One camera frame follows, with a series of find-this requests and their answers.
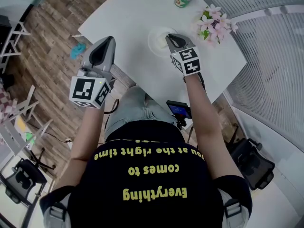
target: black office chair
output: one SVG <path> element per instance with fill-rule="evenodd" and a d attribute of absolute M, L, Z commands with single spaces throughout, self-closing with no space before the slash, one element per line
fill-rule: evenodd
<path fill-rule="evenodd" d="M 45 149 L 42 149 L 42 152 L 37 158 L 32 151 L 30 151 L 31 159 L 35 162 L 33 164 L 30 160 L 21 160 L 12 168 L 13 174 L 8 178 L 5 178 L 0 173 L 0 181 L 6 187 L 5 193 L 10 197 L 10 199 L 16 204 L 23 203 L 28 207 L 28 211 L 25 215 L 25 218 L 22 223 L 22 228 L 26 228 L 29 224 L 30 217 L 34 210 L 34 207 L 41 196 L 43 188 L 47 183 L 47 179 L 44 177 L 42 172 L 39 170 L 39 167 L 43 169 L 55 169 L 55 166 L 50 167 L 41 162 L 41 157 Z M 35 187 L 36 184 L 41 184 L 36 197 L 34 198 L 33 203 L 28 201 L 28 195 L 30 191 Z"/>
<path fill-rule="evenodd" d="M 274 177 L 275 164 L 265 159 L 257 151 L 260 151 L 262 147 L 261 143 L 245 138 L 237 143 L 231 140 L 227 144 L 233 161 L 247 179 L 251 190 L 264 189 Z"/>

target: white table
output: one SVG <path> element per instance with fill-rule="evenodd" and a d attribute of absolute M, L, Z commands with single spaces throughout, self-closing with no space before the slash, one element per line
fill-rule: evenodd
<path fill-rule="evenodd" d="M 113 36 L 116 40 L 115 64 L 157 103 L 170 112 L 167 100 L 189 105 L 183 75 L 170 55 L 154 55 L 147 44 L 151 30 L 169 27 L 191 38 L 199 47 L 202 76 L 211 102 L 227 88 L 246 61 L 234 39 L 229 36 L 216 48 L 195 40 L 190 25 L 207 4 L 193 0 L 178 8 L 174 0 L 107 0 L 78 29 L 90 42 Z"/>

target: blue object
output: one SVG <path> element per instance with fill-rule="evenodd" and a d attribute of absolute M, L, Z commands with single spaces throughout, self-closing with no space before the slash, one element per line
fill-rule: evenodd
<path fill-rule="evenodd" d="M 77 46 L 75 46 L 71 51 L 71 58 L 76 59 L 77 56 L 85 50 L 86 45 L 84 43 L 78 43 Z"/>

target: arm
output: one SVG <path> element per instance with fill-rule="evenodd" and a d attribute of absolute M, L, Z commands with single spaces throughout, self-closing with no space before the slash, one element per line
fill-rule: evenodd
<path fill-rule="evenodd" d="M 101 126 L 104 118 L 102 109 L 87 108 L 84 118 L 74 139 L 71 160 L 55 189 L 63 186 L 76 186 L 86 169 L 86 164 L 98 146 Z"/>
<path fill-rule="evenodd" d="M 243 177 L 225 146 L 218 115 L 199 76 L 193 74 L 185 78 L 199 150 L 204 155 L 212 178 L 226 175 Z"/>

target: flower bouquet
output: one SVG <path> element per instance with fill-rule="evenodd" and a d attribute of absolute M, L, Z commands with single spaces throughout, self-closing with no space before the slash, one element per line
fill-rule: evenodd
<path fill-rule="evenodd" d="M 215 46 L 217 42 L 220 44 L 231 31 L 237 33 L 238 29 L 235 23 L 227 19 L 226 13 L 221 15 L 220 10 L 221 7 L 215 7 L 213 4 L 210 7 L 207 6 L 200 19 L 192 25 L 197 38 L 212 46 Z"/>

